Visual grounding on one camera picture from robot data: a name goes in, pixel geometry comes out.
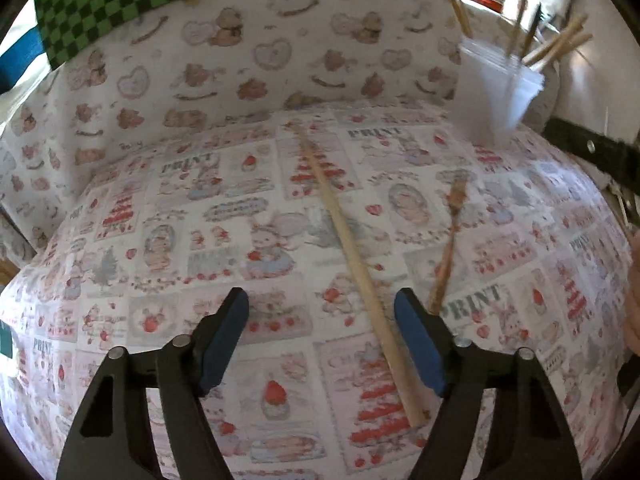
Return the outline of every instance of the blue stripe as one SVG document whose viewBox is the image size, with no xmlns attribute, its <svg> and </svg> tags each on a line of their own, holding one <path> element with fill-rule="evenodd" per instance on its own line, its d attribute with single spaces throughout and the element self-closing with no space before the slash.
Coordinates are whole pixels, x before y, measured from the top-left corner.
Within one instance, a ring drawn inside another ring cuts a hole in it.
<svg viewBox="0 0 640 480">
<path fill-rule="evenodd" d="M 0 56 L 0 94 L 11 90 L 33 60 L 42 53 L 44 47 L 40 33 L 37 27 L 33 27 Z"/>
</svg>

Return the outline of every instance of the plastic cup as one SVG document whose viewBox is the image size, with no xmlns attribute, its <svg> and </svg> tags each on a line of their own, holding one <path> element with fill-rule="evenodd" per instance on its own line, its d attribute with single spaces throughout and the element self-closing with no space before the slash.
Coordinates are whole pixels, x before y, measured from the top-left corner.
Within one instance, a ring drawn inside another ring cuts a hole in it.
<svg viewBox="0 0 640 480">
<path fill-rule="evenodd" d="M 545 77 L 500 48 L 463 38 L 450 120 L 471 142 L 506 148 Z"/>
</svg>

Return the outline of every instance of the printed fabric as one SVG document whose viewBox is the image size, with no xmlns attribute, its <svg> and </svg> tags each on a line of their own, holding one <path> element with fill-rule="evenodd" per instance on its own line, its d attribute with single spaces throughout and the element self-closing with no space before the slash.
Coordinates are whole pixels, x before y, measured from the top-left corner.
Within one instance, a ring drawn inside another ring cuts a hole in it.
<svg viewBox="0 0 640 480">
<path fill-rule="evenodd" d="M 478 38 L 511 25 L 470 9 Z M 0 137 L 0 203 L 43 250 L 91 177 L 175 134 L 317 102 L 448 102 L 460 67 L 448 0 L 180 0 L 112 30 L 49 73 Z M 526 123 L 558 95 L 549 70 Z"/>
<path fill-rule="evenodd" d="M 528 128 L 508 150 L 490 150 L 464 140 L 443 108 L 409 97 L 184 126 L 99 171 L 0 296 L 16 344 L 0 400 L 30 462 L 54 479 L 109 348 L 159 348 L 242 286 L 248 323 L 222 385 L 202 401 L 234 477 L 407 477 L 439 402 L 416 381 L 428 423 L 409 427 L 297 124 L 396 332 L 392 299 L 410 286 L 426 300 L 448 236 L 447 194 L 466 177 L 442 318 L 482 348 L 536 351 L 588 478 L 625 414 L 616 389 L 625 236 L 590 179 Z M 465 479 L 479 473 L 494 395 L 485 396 Z M 158 392 L 147 400 L 162 472 L 177 479 Z"/>
</svg>

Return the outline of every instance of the metal screw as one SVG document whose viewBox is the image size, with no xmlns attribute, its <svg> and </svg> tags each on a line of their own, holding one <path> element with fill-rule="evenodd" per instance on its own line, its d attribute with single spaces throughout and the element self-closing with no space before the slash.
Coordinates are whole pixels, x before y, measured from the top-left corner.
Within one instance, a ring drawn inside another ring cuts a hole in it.
<svg viewBox="0 0 640 480">
<path fill-rule="evenodd" d="M 174 346 L 181 348 L 183 346 L 187 346 L 191 342 L 191 336 L 188 334 L 180 334 L 174 337 L 172 343 Z"/>
<path fill-rule="evenodd" d="M 525 361 L 533 361 L 536 358 L 535 352 L 531 348 L 521 348 L 518 355 Z"/>
<path fill-rule="evenodd" d="M 107 355 L 109 359 L 120 359 L 124 355 L 124 348 L 122 346 L 114 346 Z"/>
<path fill-rule="evenodd" d="M 471 339 L 457 335 L 453 339 L 453 343 L 459 348 L 469 348 L 471 346 Z"/>
</svg>

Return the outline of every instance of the wooden stick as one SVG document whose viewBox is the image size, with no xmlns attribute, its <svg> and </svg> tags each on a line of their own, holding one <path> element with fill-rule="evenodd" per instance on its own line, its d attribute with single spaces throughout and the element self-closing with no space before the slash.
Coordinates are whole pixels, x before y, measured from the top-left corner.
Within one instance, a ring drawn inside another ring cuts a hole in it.
<svg viewBox="0 0 640 480">
<path fill-rule="evenodd" d="M 576 30 L 576 32 L 579 32 L 581 30 L 582 26 L 584 25 L 584 22 L 587 21 L 588 15 L 580 14 L 579 17 L 580 17 L 580 20 L 581 20 L 580 21 L 580 27 Z M 536 50 L 534 50 L 531 54 L 529 54 L 528 56 L 525 56 L 525 58 L 522 60 L 522 62 L 526 66 L 532 66 L 533 64 L 535 64 L 535 63 L 539 62 L 540 60 L 544 59 L 544 57 L 553 49 L 553 47 L 556 46 L 556 43 L 558 43 L 558 41 L 560 40 L 561 34 L 562 34 L 562 31 L 559 34 L 556 34 L 553 38 L 551 38 L 546 43 L 543 43 Z"/>
<path fill-rule="evenodd" d="M 453 7 L 453 12 L 455 12 L 458 22 L 460 23 L 460 27 L 462 28 L 462 33 L 466 37 L 471 38 L 472 33 L 470 30 L 467 30 L 467 28 L 465 27 L 465 21 L 464 21 L 464 18 L 462 17 L 462 11 L 458 6 L 458 2 L 456 0 L 449 0 L 449 1 L 451 2 L 451 6 Z"/>
<path fill-rule="evenodd" d="M 566 56 L 567 54 L 570 54 L 575 49 L 580 48 L 581 46 L 583 46 L 585 43 L 588 43 L 592 39 L 593 39 L 593 34 L 591 34 L 590 32 L 581 32 L 576 34 L 574 37 L 571 38 L 571 41 L 564 46 L 564 48 L 558 54 L 558 57 L 553 61 L 556 61 L 561 57 Z"/>
<path fill-rule="evenodd" d="M 371 279 L 369 271 L 367 270 L 366 264 L 362 261 L 356 241 L 353 238 L 353 234 L 351 233 L 342 209 L 340 208 L 340 203 L 338 202 L 322 167 L 314 155 L 311 144 L 306 138 L 304 129 L 297 124 L 294 126 L 294 130 L 300 139 L 302 152 L 306 156 L 309 165 L 314 172 L 314 176 L 318 181 L 322 202 L 329 211 L 334 222 L 335 230 L 338 234 L 338 238 L 340 238 L 342 250 L 347 259 L 351 275 L 358 286 L 362 301 L 369 313 L 373 330 L 380 340 L 382 351 L 385 355 L 386 362 L 389 364 L 389 369 L 394 383 L 398 388 L 398 394 L 400 395 L 400 400 L 404 406 L 406 416 L 409 419 L 409 424 L 411 427 L 419 426 L 425 423 L 426 419 L 410 382 L 405 360 L 400 353 L 398 344 L 396 343 L 394 335 L 391 332 L 391 328 L 389 327 L 389 323 L 386 320 L 384 306 L 378 297 L 376 287 Z"/>
<path fill-rule="evenodd" d="M 458 5 L 460 6 L 460 11 L 462 12 L 462 18 L 465 20 L 464 28 L 466 28 L 466 35 L 469 38 L 473 38 L 473 31 L 471 30 L 469 16 L 466 13 L 466 5 L 462 2 L 462 0 L 458 0 Z"/>
<path fill-rule="evenodd" d="M 569 21 L 569 25 L 567 25 L 566 28 L 560 33 L 556 44 L 551 48 L 549 53 L 546 54 L 546 56 L 542 60 L 532 65 L 530 68 L 534 72 L 542 72 L 548 65 L 553 62 L 558 54 L 562 52 L 564 46 L 569 43 L 571 38 L 578 32 L 578 30 L 582 27 L 582 24 L 586 20 L 586 14 L 579 14 L 578 16 L 575 16 L 571 21 Z"/>
<path fill-rule="evenodd" d="M 520 24 L 522 23 L 522 17 L 524 16 L 525 7 L 527 7 L 527 0 L 520 0 L 518 17 L 516 18 L 516 22 L 513 25 L 513 30 L 511 31 L 511 39 L 509 41 L 509 45 L 507 46 L 507 50 L 505 51 L 507 59 L 511 57 L 511 54 L 513 54 L 513 51 L 516 48 L 516 44 L 518 43 L 518 37 L 520 36 Z"/>
<path fill-rule="evenodd" d="M 556 41 L 558 41 L 558 38 L 560 37 L 560 34 L 556 34 L 554 37 L 552 37 L 550 40 L 545 41 L 545 43 L 543 43 L 542 45 L 540 45 L 538 48 L 536 48 L 533 52 L 531 52 L 530 54 L 527 54 L 523 59 L 522 59 L 522 63 L 526 66 L 531 66 L 536 62 L 539 62 L 543 57 L 546 56 L 546 54 L 549 53 L 549 51 L 553 48 L 553 46 L 556 44 Z"/>
<path fill-rule="evenodd" d="M 542 19 L 542 4 L 538 4 L 536 8 L 536 13 L 533 16 L 533 20 L 531 22 L 531 26 L 527 31 L 527 35 L 524 38 L 524 43 L 522 44 L 522 48 L 520 49 L 520 60 L 524 60 L 524 57 L 527 55 L 529 48 L 531 47 L 531 43 L 533 43 L 533 38 L 536 37 L 536 31 L 538 30 L 538 25 L 540 24 L 540 20 Z"/>
<path fill-rule="evenodd" d="M 442 310 L 442 301 L 447 293 L 447 285 L 453 269 L 453 249 L 455 247 L 456 232 L 458 232 L 458 215 L 466 199 L 466 178 L 456 179 L 449 191 L 449 211 L 451 213 L 451 229 L 449 240 L 442 251 L 440 269 L 436 275 L 427 299 L 427 312 L 434 316 L 439 316 Z"/>
</svg>

